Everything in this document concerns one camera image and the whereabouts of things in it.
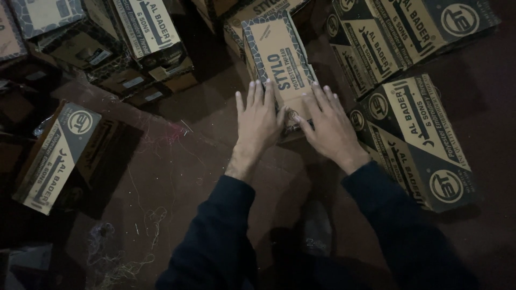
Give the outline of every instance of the dark sleeve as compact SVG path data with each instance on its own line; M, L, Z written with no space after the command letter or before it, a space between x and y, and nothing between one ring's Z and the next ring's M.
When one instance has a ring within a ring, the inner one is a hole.
M401 289L477 289L443 233L404 190L370 162L342 180L376 232Z
M246 236L253 201L251 186L223 175L208 200L199 205L156 288L241 289L246 271L256 269Z

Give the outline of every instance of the brown floor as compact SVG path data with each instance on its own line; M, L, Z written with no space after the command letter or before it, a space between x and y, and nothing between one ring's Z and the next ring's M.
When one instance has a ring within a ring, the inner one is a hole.
M495 36L419 70L429 72L440 90L485 196L474 205L429 216L478 275L483 288L509 289L516 284L516 3L491 2L504 20ZM317 0L312 23L302 36L320 82L348 95L349 88L322 31L321 15L327 7L328 1ZM249 77L244 64L210 36L200 18L179 14L174 20L202 84L147 108L164 119L112 100L101 90L84 85L83 80L68 83L55 93L120 119L142 134L130 163L118 165L123 169L121 177L116 170L106 173L116 189L100 220L82 213L25 220L33 228L40 226L37 231L61 233L48 238L56 243L51 279L56 288L91 287L115 269L118 275L127 276L118 280L113 276L121 283L115 289L152 289L196 207L224 173L237 139L233 94L245 91ZM173 134L181 130L176 125L187 128L183 122L190 131L184 136L181 132L174 140ZM129 141L121 144L117 154L123 155L123 149L131 146ZM335 164L317 155L304 140L271 148L263 156L252 183L256 200L248 235L258 253L265 285L273 277L268 271L272 264L270 230L291 227L310 196L321 199L331 213L335 255L375 289L395 288L371 227L339 185L342 177ZM112 225L106 238L92 236L90 230L102 223ZM99 240L104 245L100 249L95 247ZM106 255L118 256L120 261L108 261Z

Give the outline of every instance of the left hand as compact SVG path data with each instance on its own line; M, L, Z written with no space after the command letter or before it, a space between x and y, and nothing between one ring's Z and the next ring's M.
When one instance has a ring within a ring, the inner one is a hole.
M282 107L276 115L274 87L270 79L265 83L265 94L259 80L249 84L245 108L242 94L236 92L235 96L238 141L225 174L248 182L255 163L278 140L288 108Z

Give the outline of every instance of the finger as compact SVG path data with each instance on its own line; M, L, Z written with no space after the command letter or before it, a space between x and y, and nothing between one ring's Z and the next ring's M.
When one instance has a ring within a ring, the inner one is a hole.
M264 105L266 107L274 107L274 85L272 81L268 78L265 83L265 100Z
M280 111L278 112L278 115L276 116L276 119L278 121L278 127L283 128L283 124L285 122L285 115L286 112L290 110L288 106L283 106Z
M335 99L335 103L337 104L338 109L341 111L342 114L345 114L344 108L341 104L341 100L338 98L338 95L336 93L333 94L333 98Z
M254 91L256 90L256 83L254 81L249 83L249 91L247 92L247 108L249 109L254 104Z
M236 111L238 113L238 116L242 115L242 112L244 112L244 102L242 101L242 94L237 91L235 93L236 98Z
M324 95L326 96L328 103L330 103L330 106L336 110L338 108L338 106L337 106L337 103L335 102L335 98L333 97L333 92L331 91L330 87L324 86L322 88L322 90L324 91Z
M330 103L328 103L328 98L325 96L318 82L312 83L312 91L314 92L315 98L321 106L321 110L323 112L325 110L328 111L331 108Z
M317 101L315 100L315 96L313 93L303 93L303 102L307 105L308 111L312 115L312 118L319 116L321 114L321 110L317 105Z
M254 104L263 105L263 86L259 79L256 80L256 90L254 92Z
M312 129L312 126L310 126L310 124L308 123L307 120L305 120L301 116L295 116L294 120L299 124L299 126L301 127L301 130L303 130L303 132L304 132L304 134L305 134L305 136L307 137L308 140L314 139L315 132Z

